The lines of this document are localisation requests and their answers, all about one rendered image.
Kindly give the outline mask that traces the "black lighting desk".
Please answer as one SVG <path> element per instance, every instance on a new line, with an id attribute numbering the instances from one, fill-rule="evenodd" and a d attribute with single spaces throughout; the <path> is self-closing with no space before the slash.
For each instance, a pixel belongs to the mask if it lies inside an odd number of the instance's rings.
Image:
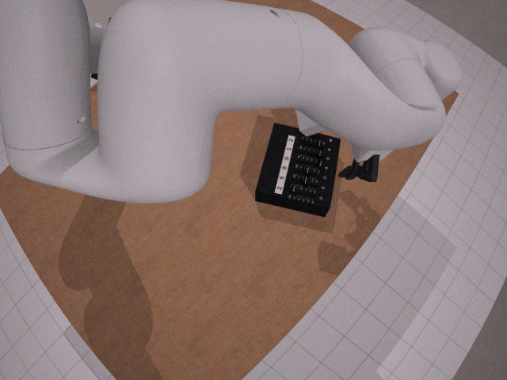
<path id="1" fill-rule="evenodd" d="M 326 217 L 340 142 L 320 133 L 305 136 L 297 127 L 274 123 L 255 201 Z"/>

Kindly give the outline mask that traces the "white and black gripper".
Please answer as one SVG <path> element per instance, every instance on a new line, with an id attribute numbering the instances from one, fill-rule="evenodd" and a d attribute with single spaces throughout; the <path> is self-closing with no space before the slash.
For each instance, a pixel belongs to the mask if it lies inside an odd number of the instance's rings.
<path id="1" fill-rule="evenodd" d="M 353 164 L 343 169 L 338 176 L 345 177 L 346 180 L 352 180 L 355 177 L 359 177 L 361 180 L 376 182 L 379 162 L 382 161 L 392 150 L 365 150 L 351 143 L 350 146 L 354 157 Z M 363 165 L 359 165 L 360 162 L 364 162 Z"/>

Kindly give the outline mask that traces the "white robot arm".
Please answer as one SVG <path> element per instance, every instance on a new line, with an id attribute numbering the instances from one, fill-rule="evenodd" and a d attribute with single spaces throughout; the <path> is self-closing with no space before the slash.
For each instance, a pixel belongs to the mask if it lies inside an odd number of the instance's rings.
<path id="1" fill-rule="evenodd" d="M 461 80 L 456 58 L 434 40 L 372 27 L 348 45 L 287 9 L 131 0 L 104 28 L 89 26 L 83 0 L 0 0 L 10 166 L 107 200 L 168 203 L 201 190 L 221 112 L 295 108 L 305 136 L 328 130 L 366 150 L 425 143 L 443 128 L 442 100 Z"/>

